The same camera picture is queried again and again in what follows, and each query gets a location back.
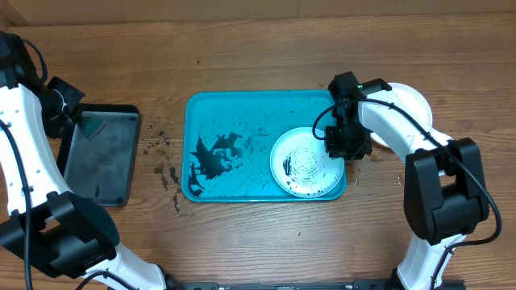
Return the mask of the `white plate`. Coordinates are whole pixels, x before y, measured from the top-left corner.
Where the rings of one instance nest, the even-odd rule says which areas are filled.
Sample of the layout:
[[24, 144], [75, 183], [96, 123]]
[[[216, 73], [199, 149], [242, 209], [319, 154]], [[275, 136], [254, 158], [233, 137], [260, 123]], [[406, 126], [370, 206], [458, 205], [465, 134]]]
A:
[[[416, 89], [401, 83], [390, 82], [391, 90], [370, 93], [367, 99], [374, 99], [404, 110], [426, 131], [432, 128], [433, 115], [425, 97]], [[424, 141], [424, 135], [402, 114], [388, 106], [364, 103], [362, 106], [363, 125], [372, 133], [375, 143], [388, 147], [399, 155], [409, 155], [414, 151], [434, 146]]]

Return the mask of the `dark green sponge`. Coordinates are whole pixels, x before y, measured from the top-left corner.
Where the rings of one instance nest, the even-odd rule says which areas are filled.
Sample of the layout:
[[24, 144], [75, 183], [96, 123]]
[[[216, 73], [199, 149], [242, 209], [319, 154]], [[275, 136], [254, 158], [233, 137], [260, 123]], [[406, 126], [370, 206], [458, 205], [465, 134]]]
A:
[[102, 132], [106, 122], [102, 118], [86, 116], [82, 117], [77, 125], [84, 137], [91, 140]]

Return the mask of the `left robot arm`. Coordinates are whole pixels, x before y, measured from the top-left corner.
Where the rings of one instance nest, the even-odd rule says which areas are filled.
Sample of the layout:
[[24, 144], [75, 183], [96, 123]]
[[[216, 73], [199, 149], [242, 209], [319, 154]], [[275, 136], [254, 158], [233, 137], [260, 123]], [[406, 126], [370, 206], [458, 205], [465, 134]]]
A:
[[24, 262], [26, 287], [31, 270], [46, 276], [91, 280], [110, 289], [179, 289], [161, 266], [126, 248], [111, 216], [92, 200], [73, 193], [58, 168], [49, 139], [73, 129], [84, 94], [59, 77], [36, 68], [32, 44], [1, 34], [1, 166], [9, 219], [1, 224], [1, 244]]

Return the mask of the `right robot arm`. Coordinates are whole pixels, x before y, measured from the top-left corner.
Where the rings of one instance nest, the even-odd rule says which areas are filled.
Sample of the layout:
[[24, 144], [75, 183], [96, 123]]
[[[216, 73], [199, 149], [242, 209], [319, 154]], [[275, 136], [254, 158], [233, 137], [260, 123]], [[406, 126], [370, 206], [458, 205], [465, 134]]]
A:
[[325, 130], [331, 157], [360, 160], [372, 152], [376, 134], [405, 165], [403, 209], [413, 232], [402, 262], [383, 289], [462, 289], [443, 281], [449, 259], [476, 226], [497, 210], [485, 188], [479, 147], [453, 138], [411, 116], [382, 79], [361, 83], [352, 72], [328, 86], [336, 120]]

